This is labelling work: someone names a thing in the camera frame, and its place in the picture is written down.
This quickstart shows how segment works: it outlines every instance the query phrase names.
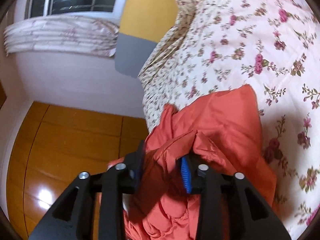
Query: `orange jacket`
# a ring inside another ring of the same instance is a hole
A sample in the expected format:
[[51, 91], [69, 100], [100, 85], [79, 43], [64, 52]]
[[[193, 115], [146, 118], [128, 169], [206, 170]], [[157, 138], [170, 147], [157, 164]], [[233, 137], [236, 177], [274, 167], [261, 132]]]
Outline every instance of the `orange jacket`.
[[272, 205], [276, 176], [261, 156], [256, 96], [245, 85], [200, 97], [179, 112], [164, 107], [159, 126], [146, 139], [140, 189], [131, 197], [129, 216], [124, 212], [128, 238], [195, 239], [199, 195], [187, 195], [176, 167], [190, 149], [217, 172], [244, 173]]

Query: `white wall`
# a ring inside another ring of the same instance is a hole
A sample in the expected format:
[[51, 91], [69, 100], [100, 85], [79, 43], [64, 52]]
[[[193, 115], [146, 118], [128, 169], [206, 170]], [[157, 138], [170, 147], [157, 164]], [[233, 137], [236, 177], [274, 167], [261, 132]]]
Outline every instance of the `white wall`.
[[0, 82], [7, 99], [0, 109], [0, 206], [8, 217], [6, 180], [13, 143], [32, 100], [27, 96], [15, 65], [14, 55], [6, 57], [3, 31], [7, 22], [13, 21], [13, 10], [0, 24]]
[[[17, 0], [14, 21], [24, 19], [27, 0]], [[115, 70], [114, 59], [52, 52], [21, 52], [15, 64], [35, 101], [144, 117], [138, 79]]]

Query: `bed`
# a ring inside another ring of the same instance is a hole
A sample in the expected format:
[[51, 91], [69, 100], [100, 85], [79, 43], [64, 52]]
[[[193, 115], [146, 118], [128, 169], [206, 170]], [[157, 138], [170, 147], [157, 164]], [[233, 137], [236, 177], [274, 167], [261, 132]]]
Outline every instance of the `bed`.
[[148, 129], [164, 104], [250, 84], [277, 174], [277, 213], [293, 240], [320, 207], [319, 22], [305, 0], [177, 0], [175, 25], [139, 79]]

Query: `wooden surface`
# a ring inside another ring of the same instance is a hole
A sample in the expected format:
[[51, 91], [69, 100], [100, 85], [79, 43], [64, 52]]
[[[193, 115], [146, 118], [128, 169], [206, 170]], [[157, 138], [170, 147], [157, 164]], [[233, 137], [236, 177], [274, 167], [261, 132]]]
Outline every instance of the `wooden surface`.
[[[148, 135], [144, 119], [34, 102], [13, 146], [7, 177], [10, 222], [23, 239], [81, 172], [137, 149]], [[97, 239], [99, 206], [95, 208]]]

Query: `curtain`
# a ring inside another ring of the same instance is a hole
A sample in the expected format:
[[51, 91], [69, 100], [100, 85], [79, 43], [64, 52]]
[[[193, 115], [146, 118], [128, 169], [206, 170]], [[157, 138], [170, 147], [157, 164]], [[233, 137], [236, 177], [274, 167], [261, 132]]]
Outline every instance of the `curtain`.
[[119, 27], [84, 16], [35, 17], [9, 25], [4, 31], [7, 52], [54, 51], [111, 57]]

